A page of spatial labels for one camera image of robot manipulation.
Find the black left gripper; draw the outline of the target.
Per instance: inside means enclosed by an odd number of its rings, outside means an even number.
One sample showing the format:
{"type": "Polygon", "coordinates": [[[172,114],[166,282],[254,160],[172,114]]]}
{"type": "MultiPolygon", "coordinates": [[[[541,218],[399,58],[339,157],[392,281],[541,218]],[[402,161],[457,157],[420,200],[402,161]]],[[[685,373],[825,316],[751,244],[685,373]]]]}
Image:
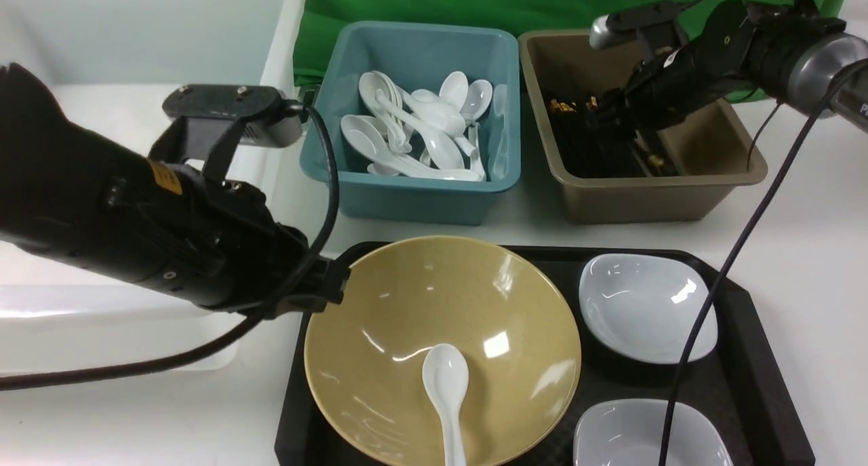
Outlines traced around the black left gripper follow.
{"type": "Polygon", "coordinates": [[[350,263],[319,258],[248,182],[165,164],[71,122],[21,64],[2,67],[2,240],[210,311],[275,317],[343,301],[350,263]]]}

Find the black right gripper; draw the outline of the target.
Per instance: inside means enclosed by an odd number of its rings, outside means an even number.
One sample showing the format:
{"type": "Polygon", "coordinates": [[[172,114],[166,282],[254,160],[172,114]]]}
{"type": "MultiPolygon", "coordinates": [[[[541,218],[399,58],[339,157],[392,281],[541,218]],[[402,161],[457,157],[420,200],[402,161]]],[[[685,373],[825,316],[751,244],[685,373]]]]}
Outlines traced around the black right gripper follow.
{"type": "Polygon", "coordinates": [[[681,47],[652,52],[636,40],[644,58],[624,86],[599,95],[599,116],[626,130],[664,130],[731,93],[760,89],[750,51],[766,15],[765,3],[726,0],[681,47]]]}

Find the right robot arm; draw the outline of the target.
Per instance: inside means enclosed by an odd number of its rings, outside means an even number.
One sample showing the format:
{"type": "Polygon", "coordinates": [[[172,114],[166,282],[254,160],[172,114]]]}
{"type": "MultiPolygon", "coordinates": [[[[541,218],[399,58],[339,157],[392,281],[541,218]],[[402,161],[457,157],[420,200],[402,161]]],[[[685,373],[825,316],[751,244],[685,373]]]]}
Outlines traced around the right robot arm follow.
{"type": "Polygon", "coordinates": [[[703,32],[643,64],[596,102],[596,123],[664,130],[726,95],[757,88],[804,115],[821,105],[844,70],[866,59],[866,41],[834,17],[792,7],[726,0],[703,32]]]}

